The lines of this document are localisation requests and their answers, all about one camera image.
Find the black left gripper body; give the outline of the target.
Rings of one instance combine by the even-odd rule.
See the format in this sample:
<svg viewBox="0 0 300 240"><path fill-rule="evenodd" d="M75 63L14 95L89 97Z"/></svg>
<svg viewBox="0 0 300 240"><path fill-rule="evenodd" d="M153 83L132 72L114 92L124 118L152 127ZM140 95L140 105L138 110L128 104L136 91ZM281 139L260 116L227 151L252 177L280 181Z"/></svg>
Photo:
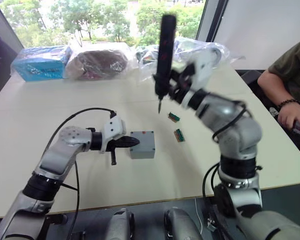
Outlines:
<svg viewBox="0 0 300 240"><path fill-rule="evenodd" d="M116 160L116 149L117 148L125 148L125 137L121 137L117 140L110 140L106 146L106 152L110 153L111 157L111 165L115 166L117 164Z"/></svg>

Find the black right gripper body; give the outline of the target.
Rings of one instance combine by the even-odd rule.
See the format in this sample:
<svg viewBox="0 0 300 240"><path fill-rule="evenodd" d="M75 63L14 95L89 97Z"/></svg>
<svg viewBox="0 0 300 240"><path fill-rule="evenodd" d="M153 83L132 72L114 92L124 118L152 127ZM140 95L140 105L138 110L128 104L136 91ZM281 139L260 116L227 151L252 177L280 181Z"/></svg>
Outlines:
<svg viewBox="0 0 300 240"><path fill-rule="evenodd" d="M176 102L182 102L192 85L192 76L194 75L194 66L188 65L182 72L178 72L178 82L175 83L175 99Z"/></svg>

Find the person's bare hand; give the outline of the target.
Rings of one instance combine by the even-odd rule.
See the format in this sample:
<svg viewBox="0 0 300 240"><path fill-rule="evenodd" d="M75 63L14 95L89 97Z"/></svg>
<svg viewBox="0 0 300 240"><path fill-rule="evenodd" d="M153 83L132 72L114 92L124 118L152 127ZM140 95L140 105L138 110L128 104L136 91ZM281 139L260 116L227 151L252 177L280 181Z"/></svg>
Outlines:
<svg viewBox="0 0 300 240"><path fill-rule="evenodd" d="M292 129L295 122L300 124L300 105L285 105L278 115L278 122L288 129Z"/></svg>

